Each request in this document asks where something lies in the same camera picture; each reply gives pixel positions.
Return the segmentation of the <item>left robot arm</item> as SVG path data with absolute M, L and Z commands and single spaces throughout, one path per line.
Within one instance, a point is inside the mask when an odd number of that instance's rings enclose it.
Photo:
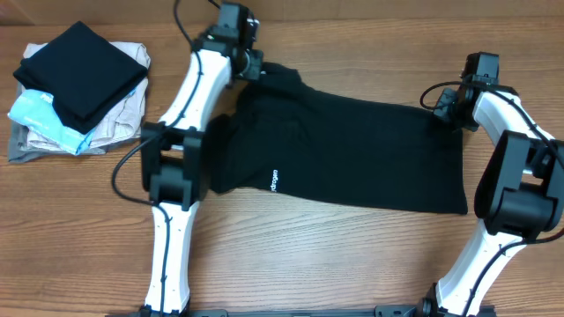
M 191 42 L 186 77 L 170 108 L 142 128 L 142 182 L 154 223 L 152 277 L 141 316 L 185 316 L 195 217 L 207 191 L 204 132 L 220 94 L 235 80 L 259 78 L 260 23 L 238 3 L 219 5 L 219 19 Z

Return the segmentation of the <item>black polo shirt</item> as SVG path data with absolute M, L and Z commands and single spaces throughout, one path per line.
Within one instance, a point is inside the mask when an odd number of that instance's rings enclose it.
M 464 215 L 463 135 L 428 111 L 341 97 L 266 63 L 207 128 L 211 189 Z

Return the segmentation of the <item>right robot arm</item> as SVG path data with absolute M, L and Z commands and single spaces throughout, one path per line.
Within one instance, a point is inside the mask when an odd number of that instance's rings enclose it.
M 431 109 L 457 128 L 483 128 L 495 149 L 475 192 L 472 236 L 408 316 L 493 316 L 481 302 L 510 260 L 563 235 L 548 234 L 563 213 L 563 143 L 533 121 L 514 88 L 501 85 L 499 71 L 496 54 L 467 55 L 458 88 L 442 83 Z

